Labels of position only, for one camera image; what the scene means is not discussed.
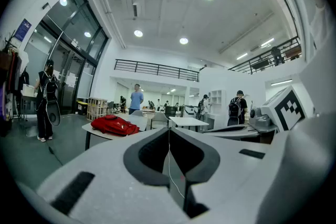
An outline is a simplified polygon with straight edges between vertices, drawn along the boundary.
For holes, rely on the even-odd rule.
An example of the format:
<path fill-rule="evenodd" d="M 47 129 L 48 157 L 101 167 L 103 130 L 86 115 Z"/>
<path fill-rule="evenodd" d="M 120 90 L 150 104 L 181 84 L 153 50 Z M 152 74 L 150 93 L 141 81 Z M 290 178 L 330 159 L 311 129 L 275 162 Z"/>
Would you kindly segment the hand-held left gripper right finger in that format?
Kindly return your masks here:
<path fill-rule="evenodd" d="M 209 223 L 215 209 L 233 201 L 239 191 L 256 208 L 279 168 L 285 142 L 285 133 L 268 145 L 170 128 L 170 152 L 185 177 L 185 199 L 169 222 Z"/>

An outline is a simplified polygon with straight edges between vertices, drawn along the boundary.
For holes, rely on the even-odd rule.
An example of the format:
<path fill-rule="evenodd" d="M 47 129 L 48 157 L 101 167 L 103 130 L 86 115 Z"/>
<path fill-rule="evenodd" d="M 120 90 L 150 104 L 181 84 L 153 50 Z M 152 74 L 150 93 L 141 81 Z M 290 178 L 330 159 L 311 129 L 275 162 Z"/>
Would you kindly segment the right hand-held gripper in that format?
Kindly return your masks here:
<path fill-rule="evenodd" d="M 204 134 L 236 141 L 271 143 L 276 134 L 290 131 L 306 117 L 294 87 L 288 86 L 262 106 L 251 109 L 249 125 L 255 130 L 247 130 L 249 125 L 241 124 L 207 130 Z"/>

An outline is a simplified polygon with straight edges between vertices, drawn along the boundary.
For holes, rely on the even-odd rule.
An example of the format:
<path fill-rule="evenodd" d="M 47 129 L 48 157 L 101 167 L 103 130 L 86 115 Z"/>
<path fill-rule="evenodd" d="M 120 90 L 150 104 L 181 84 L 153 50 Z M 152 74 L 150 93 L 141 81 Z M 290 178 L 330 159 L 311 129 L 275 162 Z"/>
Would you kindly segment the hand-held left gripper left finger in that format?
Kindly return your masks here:
<path fill-rule="evenodd" d="M 167 187 L 144 185 L 125 168 L 126 149 L 154 130 L 97 144 L 55 170 L 37 189 L 48 203 L 81 172 L 94 174 L 69 217 L 82 223 L 187 223 Z"/>

